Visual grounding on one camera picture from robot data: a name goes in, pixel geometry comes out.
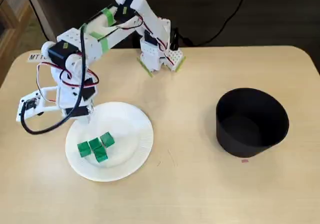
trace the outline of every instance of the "green block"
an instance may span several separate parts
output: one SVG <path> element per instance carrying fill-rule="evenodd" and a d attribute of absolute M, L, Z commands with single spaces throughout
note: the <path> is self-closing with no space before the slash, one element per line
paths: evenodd
<path fill-rule="evenodd" d="M 95 159 L 98 161 L 98 163 L 108 159 L 106 150 L 103 146 L 94 149 L 93 153 L 94 153 Z"/>
<path fill-rule="evenodd" d="M 91 154 L 91 149 L 88 142 L 79 143 L 77 146 L 82 158 Z"/>
<path fill-rule="evenodd" d="M 93 152 L 95 152 L 95 149 L 102 147 L 99 138 L 95 138 L 95 139 L 92 139 L 91 141 L 89 141 L 89 145 L 90 145 Z"/>
<path fill-rule="evenodd" d="M 110 147 L 112 144 L 115 143 L 114 138 L 111 136 L 109 132 L 100 136 L 100 139 L 106 148 Z"/>

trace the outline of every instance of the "white label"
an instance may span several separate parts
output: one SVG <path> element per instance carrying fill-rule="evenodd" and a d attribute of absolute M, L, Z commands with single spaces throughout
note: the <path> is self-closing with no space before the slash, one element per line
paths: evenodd
<path fill-rule="evenodd" d="M 40 62 L 48 62 L 49 59 L 45 58 L 41 53 L 31 53 L 29 54 L 28 63 L 40 63 Z"/>

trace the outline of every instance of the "wall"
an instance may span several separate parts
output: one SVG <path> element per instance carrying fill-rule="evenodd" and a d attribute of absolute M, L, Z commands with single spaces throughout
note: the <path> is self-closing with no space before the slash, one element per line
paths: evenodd
<path fill-rule="evenodd" d="M 114 0 L 40 0 L 54 32 L 79 27 Z M 147 0 L 195 43 L 213 36 L 239 0 Z M 245 0 L 225 31 L 210 45 L 294 45 L 320 68 L 320 0 Z M 130 47 L 126 41 L 120 47 Z"/>

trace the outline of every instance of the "white paper plate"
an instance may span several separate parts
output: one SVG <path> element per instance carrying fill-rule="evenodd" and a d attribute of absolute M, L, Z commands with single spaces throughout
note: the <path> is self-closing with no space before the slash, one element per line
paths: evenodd
<path fill-rule="evenodd" d="M 80 157 L 77 144 L 110 132 L 115 143 L 106 149 L 108 159 L 98 163 L 93 153 Z M 92 181 L 110 182 L 127 177 L 147 160 L 154 142 L 149 118 L 140 109 L 109 102 L 94 109 L 89 124 L 76 120 L 66 136 L 65 153 L 71 167 Z"/>

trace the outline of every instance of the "beige table surface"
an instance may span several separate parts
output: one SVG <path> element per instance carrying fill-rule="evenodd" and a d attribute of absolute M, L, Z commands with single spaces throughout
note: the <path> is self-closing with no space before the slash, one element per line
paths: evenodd
<path fill-rule="evenodd" d="M 36 63 L 18 57 L 0 89 L 0 222 L 19 224 L 319 224 L 320 77 L 294 47 L 185 48 L 178 73 L 150 78 L 138 51 L 111 50 L 92 66 L 96 104 L 123 101 L 151 119 L 154 145 L 136 173 L 113 183 L 78 176 L 65 155 L 72 121 L 41 136 L 15 122 L 19 99 L 37 89 Z M 41 71 L 41 85 L 53 84 Z M 215 107 L 227 91 L 275 97 L 288 136 L 242 163 L 215 137 Z M 44 128 L 60 113 L 34 117 Z"/>

